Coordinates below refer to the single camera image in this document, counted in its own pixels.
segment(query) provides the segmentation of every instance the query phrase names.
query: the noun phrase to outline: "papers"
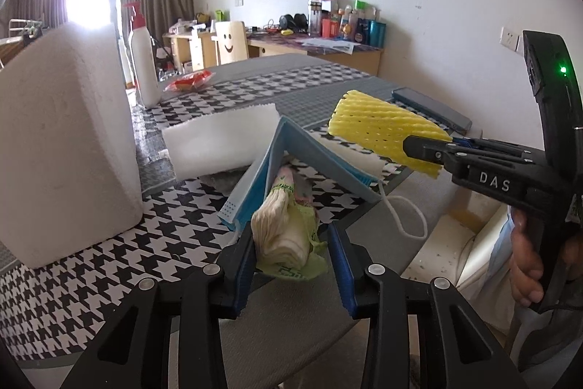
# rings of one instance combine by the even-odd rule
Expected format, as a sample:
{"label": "papers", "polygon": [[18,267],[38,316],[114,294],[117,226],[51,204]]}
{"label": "papers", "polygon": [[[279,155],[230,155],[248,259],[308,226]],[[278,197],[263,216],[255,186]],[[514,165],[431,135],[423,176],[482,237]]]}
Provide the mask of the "papers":
{"label": "papers", "polygon": [[329,48],[330,50],[336,50],[336,52],[347,53],[352,55],[355,49],[355,45],[358,43],[346,42],[345,40],[333,40],[328,38],[310,38],[304,40],[302,45]]}

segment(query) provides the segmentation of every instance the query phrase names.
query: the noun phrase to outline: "wooden chair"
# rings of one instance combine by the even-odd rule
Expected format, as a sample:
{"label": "wooden chair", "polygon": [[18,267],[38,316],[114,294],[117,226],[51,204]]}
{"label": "wooden chair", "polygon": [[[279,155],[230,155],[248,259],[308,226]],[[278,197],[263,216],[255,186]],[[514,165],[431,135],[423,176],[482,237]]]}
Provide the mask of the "wooden chair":
{"label": "wooden chair", "polygon": [[242,22],[216,23],[217,62],[225,65],[249,58],[249,46]]}

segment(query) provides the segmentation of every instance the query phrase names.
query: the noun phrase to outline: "smiley face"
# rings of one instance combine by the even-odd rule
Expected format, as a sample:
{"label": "smiley face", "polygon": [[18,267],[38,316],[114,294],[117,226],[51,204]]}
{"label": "smiley face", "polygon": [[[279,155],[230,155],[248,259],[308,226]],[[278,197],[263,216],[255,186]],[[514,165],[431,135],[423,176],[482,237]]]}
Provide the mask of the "smiley face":
{"label": "smiley face", "polygon": [[[228,39],[229,39],[229,40],[231,40],[231,39],[232,39],[232,37],[231,37],[231,34],[229,34],[229,35],[228,35]],[[227,53],[231,53],[231,52],[232,52],[232,49],[233,49],[234,47],[235,47],[234,45],[231,45],[231,47],[230,47],[230,48],[229,48],[229,47],[227,47],[227,43],[225,42],[224,49],[225,49],[225,50],[227,50]]]}

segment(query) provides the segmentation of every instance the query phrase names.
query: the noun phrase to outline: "red pump cap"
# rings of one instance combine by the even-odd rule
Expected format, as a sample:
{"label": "red pump cap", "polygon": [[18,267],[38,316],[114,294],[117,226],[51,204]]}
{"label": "red pump cap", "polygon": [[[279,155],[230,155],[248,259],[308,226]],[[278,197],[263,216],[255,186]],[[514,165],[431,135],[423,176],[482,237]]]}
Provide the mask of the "red pump cap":
{"label": "red pump cap", "polygon": [[140,1],[128,2],[124,7],[132,9],[132,30],[139,29],[146,26],[146,18],[140,12]]}

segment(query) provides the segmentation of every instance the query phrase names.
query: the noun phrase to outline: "wall socket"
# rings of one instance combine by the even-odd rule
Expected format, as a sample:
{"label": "wall socket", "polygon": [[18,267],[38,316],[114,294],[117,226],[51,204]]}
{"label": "wall socket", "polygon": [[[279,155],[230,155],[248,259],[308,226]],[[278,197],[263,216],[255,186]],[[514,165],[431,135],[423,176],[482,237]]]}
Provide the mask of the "wall socket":
{"label": "wall socket", "polygon": [[500,43],[506,48],[512,50],[512,52],[516,52],[518,47],[518,34],[512,32],[508,27],[502,27]]}

